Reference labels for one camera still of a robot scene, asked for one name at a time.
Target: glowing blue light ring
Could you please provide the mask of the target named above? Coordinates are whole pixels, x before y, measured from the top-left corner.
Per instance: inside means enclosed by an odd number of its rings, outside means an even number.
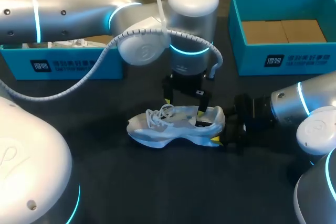
[[[33,1],[35,26],[36,26],[36,42],[41,43],[41,28],[40,28],[40,18],[38,16],[38,3],[37,3],[37,0],[32,0],[32,1]]]
[[[327,160],[325,161],[325,171],[326,171],[326,178],[327,178],[327,183],[330,189],[330,192],[332,194],[332,196],[334,197],[334,200],[336,201],[336,192],[331,184],[331,180],[330,180],[330,176],[329,176],[329,159],[331,156],[331,153],[333,152],[333,150],[328,154]]]
[[[309,112],[309,110],[308,110],[308,108],[307,108],[305,99],[303,98],[303,94],[302,94],[302,86],[301,86],[301,82],[298,83],[298,92],[299,92],[299,96],[300,96],[300,99],[301,99],[303,108],[305,109],[307,115],[309,115],[310,112]]]
[[[120,11],[121,9],[125,8],[125,7],[128,7],[128,6],[131,6],[131,5],[142,5],[141,3],[138,3],[138,2],[134,2],[134,3],[127,3],[127,4],[124,4],[124,5],[121,5],[119,6],[117,9],[114,10],[114,12],[111,14],[110,18],[109,18],[109,30],[111,30],[111,20],[112,18],[114,17],[114,15]]]
[[[204,52],[207,52],[210,48],[208,47],[208,48],[205,48],[204,50],[202,50],[202,51],[198,51],[198,52],[185,52],[185,51],[182,51],[182,50],[179,50],[179,49],[177,49],[176,47],[174,47],[172,44],[170,44],[170,47],[172,48],[172,49],[174,49],[176,52],[179,52],[179,53],[181,53],[181,54],[183,54],[183,55],[200,55],[200,54],[203,54]]]
[[[75,209],[74,211],[72,212],[72,215],[70,216],[69,220],[67,221],[66,224],[69,224],[71,222],[71,220],[73,219],[76,211],[77,211],[77,208],[78,208],[78,205],[79,205],[79,198],[80,198],[80,185],[78,184],[78,199],[77,199],[77,203],[76,203],[76,206],[75,206]]]

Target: brown cardboard box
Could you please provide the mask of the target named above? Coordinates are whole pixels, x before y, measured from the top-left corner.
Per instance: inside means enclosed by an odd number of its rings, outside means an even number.
[[[101,36],[94,36],[94,37],[88,37],[84,38],[86,41],[92,41],[92,42],[98,42],[98,43],[104,43],[108,44],[113,39],[110,35],[101,35]]]
[[[248,44],[288,43],[281,21],[242,22]]]
[[[282,20],[290,43],[327,42],[316,20]]]

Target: blue cardboard box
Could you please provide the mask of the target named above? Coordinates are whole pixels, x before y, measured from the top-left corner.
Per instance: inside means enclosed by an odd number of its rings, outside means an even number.
[[[327,42],[248,44],[242,26],[244,21],[299,19],[317,20]],[[241,76],[336,69],[336,0],[231,0],[228,28]]]
[[[16,80],[79,80],[95,64],[102,50],[3,46],[0,52]],[[122,65],[117,48],[113,48],[90,79],[122,79]]]

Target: white coiled cable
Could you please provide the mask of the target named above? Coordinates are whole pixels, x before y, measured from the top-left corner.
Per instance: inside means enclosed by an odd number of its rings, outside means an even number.
[[[219,52],[219,50],[211,44],[211,42],[202,39],[201,37],[197,37],[191,34],[183,33],[180,31],[174,31],[174,30],[167,30],[167,33],[172,36],[177,36],[177,37],[183,37],[186,39],[190,39],[194,42],[197,42],[199,44],[202,44],[208,48],[216,55],[218,62],[214,64],[211,68],[209,77],[214,78],[216,70],[222,65],[223,63],[223,57],[222,54]],[[8,85],[6,85],[2,80],[0,80],[0,86],[3,87],[11,96],[20,98],[23,100],[31,101],[31,102],[46,102],[46,101],[51,101],[55,100],[57,98],[64,97],[65,95],[73,92],[74,90],[78,89],[80,86],[82,86],[90,77],[91,75],[97,70],[97,68],[100,66],[102,63],[103,59],[107,55],[107,52],[115,47],[117,43],[127,37],[134,36],[137,34],[163,34],[162,29],[137,29],[133,31],[125,31],[121,33],[120,35],[114,37],[104,48],[104,50],[101,52],[100,56],[98,57],[96,63],[93,65],[93,67],[90,69],[90,71],[81,79],[79,80],[76,84],[68,88],[67,90],[60,92],[58,94],[50,95],[48,97],[30,97],[24,94],[20,94],[16,92],[15,90],[11,89]]]

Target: white sneaker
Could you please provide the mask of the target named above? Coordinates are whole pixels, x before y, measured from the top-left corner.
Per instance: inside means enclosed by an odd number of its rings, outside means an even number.
[[[203,146],[218,146],[211,141],[222,132],[225,116],[221,107],[208,107],[197,116],[197,106],[163,105],[129,119],[128,134],[139,143],[162,148],[176,138],[186,138]]]

